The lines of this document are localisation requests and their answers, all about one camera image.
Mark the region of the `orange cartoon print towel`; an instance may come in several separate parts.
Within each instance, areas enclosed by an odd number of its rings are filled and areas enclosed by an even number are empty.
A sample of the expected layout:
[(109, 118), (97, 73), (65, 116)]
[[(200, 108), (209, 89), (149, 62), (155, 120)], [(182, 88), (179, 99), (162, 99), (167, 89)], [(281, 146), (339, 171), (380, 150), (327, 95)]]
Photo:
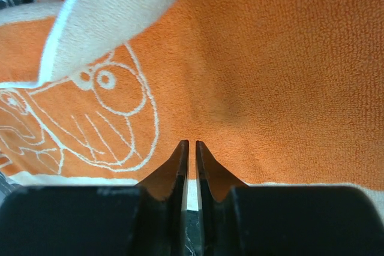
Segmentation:
[(1, 173), (129, 185), (203, 141), (383, 210), (383, 0), (1, 0)]

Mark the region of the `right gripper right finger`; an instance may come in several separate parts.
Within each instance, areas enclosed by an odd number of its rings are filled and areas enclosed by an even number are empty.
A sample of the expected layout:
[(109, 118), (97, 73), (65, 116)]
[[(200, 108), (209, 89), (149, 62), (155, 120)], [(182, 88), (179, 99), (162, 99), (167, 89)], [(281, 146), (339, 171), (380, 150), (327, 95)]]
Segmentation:
[(203, 255), (382, 255), (383, 223), (359, 189), (250, 186), (196, 143)]

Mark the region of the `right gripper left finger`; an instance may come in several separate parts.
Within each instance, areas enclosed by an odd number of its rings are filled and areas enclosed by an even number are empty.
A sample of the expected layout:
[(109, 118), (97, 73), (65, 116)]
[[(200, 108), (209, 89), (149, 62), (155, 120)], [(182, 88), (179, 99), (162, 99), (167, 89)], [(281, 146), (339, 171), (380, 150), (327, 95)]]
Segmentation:
[(2, 255), (182, 255), (189, 142), (135, 185), (24, 186), (1, 205)]

